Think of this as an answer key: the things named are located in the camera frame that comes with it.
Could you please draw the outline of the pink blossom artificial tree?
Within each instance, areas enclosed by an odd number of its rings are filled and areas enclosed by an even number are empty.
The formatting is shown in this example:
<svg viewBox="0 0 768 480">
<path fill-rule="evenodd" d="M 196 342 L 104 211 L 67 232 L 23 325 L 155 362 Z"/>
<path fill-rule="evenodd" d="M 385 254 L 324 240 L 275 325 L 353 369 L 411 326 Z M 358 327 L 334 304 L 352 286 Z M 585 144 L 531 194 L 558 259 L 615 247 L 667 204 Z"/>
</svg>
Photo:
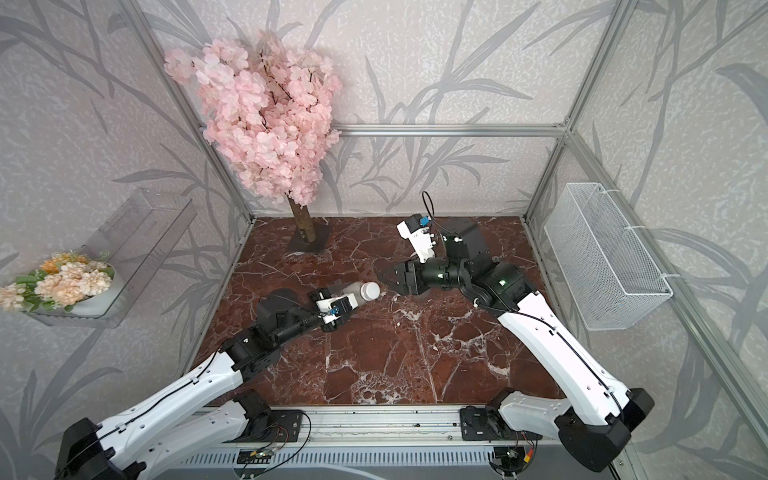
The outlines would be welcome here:
<svg viewBox="0 0 768 480">
<path fill-rule="evenodd" d="M 203 136 L 241 185 L 288 202 L 300 239 L 316 242 L 308 207 L 322 180 L 321 162 L 340 137 L 332 120 L 342 83 L 332 60 L 263 31 L 255 48 L 215 39 L 197 55 L 169 50 L 164 70 L 179 84 L 197 86 Z"/>
</svg>

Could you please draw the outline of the peach flower bouquet in bowl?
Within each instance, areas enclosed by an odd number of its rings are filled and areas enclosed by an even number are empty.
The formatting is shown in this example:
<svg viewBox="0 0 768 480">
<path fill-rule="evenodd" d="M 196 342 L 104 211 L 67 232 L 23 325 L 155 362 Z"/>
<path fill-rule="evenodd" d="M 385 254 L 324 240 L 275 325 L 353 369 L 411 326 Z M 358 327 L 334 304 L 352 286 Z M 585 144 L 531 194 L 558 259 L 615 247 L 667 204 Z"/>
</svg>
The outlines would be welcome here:
<svg viewBox="0 0 768 480">
<path fill-rule="evenodd" d="M 118 275 L 104 256 L 92 259 L 75 251 L 56 252 L 37 269 L 1 288 L 1 308 L 8 312 L 72 313 L 90 300 L 117 292 Z"/>
</svg>

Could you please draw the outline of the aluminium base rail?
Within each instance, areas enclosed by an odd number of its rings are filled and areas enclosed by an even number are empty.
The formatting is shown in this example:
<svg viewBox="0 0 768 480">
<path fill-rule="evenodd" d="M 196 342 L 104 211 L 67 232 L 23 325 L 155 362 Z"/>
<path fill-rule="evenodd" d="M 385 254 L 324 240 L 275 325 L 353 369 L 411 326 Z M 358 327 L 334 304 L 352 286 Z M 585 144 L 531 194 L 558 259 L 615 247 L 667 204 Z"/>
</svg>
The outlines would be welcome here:
<svg viewBox="0 0 768 480">
<path fill-rule="evenodd" d="M 559 441 L 554 419 L 570 406 L 566 399 L 513 394 L 491 427 L 483 405 L 463 414 L 461 405 L 352 405 L 277 407 L 264 426 L 248 427 L 241 444 L 299 447 L 524 446 L 539 439 Z"/>
</svg>

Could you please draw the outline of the grey bottle cap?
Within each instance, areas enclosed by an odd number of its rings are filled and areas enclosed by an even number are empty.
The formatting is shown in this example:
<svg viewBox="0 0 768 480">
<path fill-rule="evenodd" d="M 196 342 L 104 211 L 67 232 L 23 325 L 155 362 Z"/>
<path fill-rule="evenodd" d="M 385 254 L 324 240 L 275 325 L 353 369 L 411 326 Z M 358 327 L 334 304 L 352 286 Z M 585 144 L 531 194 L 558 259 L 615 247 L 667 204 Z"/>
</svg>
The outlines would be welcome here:
<svg viewBox="0 0 768 480">
<path fill-rule="evenodd" d="M 374 301 L 381 295 L 381 288 L 376 282 L 365 282 L 360 286 L 360 296 L 366 302 Z"/>
</svg>

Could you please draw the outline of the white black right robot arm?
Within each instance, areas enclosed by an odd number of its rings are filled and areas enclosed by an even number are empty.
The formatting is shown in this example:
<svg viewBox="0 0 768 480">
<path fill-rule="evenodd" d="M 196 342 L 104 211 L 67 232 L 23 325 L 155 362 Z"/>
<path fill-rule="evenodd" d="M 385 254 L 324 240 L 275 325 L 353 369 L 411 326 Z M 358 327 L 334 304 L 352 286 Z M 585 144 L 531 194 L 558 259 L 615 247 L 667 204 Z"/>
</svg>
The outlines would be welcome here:
<svg viewBox="0 0 768 480">
<path fill-rule="evenodd" d="M 564 394 L 552 399 L 507 388 L 482 408 L 464 407 L 459 412 L 463 440 L 514 442 L 510 452 L 489 462 L 504 478 L 527 468 L 541 438 L 559 441 L 587 469 L 605 470 L 653 409 L 652 397 L 606 371 L 520 268 L 493 259 L 476 224 L 451 219 L 432 232 L 432 223 L 419 214 L 398 223 L 415 256 L 385 268 L 380 280 L 402 296 L 458 290 L 514 334 Z"/>
</svg>

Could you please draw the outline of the small clear bottle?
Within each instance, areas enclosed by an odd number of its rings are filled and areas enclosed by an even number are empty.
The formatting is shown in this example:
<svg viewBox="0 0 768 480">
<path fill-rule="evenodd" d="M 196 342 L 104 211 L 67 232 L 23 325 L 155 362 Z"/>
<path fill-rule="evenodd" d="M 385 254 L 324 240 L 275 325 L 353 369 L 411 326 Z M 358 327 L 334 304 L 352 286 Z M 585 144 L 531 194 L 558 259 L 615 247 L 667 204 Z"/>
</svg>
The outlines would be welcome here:
<svg viewBox="0 0 768 480">
<path fill-rule="evenodd" d="M 362 281 L 353 282 L 347 286 L 337 288 L 333 292 L 334 297 L 338 296 L 346 296 L 350 300 L 350 304 L 352 305 L 352 308 L 358 308 L 360 306 L 363 306 L 364 304 L 368 303 L 365 300 L 363 300 L 360 296 L 360 286 L 365 283 Z"/>
</svg>

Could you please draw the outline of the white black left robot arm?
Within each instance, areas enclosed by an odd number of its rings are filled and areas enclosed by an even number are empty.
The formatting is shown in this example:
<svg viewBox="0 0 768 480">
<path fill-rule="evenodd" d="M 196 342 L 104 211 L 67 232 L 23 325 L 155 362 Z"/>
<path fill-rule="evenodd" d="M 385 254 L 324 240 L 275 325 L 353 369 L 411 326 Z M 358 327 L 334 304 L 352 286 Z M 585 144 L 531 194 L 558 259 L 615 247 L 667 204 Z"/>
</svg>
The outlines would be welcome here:
<svg viewBox="0 0 768 480">
<path fill-rule="evenodd" d="M 256 307 L 254 323 L 189 373 L 124 412 L 101 422 L 83 418 L 63 434 L 57 479 L 154 479 L 200 450 L 247 433 L 269 434 L 270 409 L 256 394 L 240 394 L 200 418 L 194 413 L 246 383 L 280 358 L 282 347 L 316 329 L 336 330 L 377 299 L 375 282 L 321 288 L 300 302 L 279 289 Z"/>
</svg>

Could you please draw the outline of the clear acrylic wall shelf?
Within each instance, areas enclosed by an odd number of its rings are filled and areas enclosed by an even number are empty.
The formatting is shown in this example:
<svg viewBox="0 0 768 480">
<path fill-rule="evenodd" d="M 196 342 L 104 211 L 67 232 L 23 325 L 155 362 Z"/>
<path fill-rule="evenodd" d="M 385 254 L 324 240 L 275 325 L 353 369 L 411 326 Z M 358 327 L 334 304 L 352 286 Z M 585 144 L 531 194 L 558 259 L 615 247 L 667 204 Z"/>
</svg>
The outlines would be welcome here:
<svg viewBox="0 0 768 480">
<path fill-rule="evenodd" d="M 109 290 L 69 312 L 38 310 L 29 316 L 47 326 L 119 326 L 196 215 L 187 196 L 136 189 L 80 249 L 114 267 Z"/>
</svg>

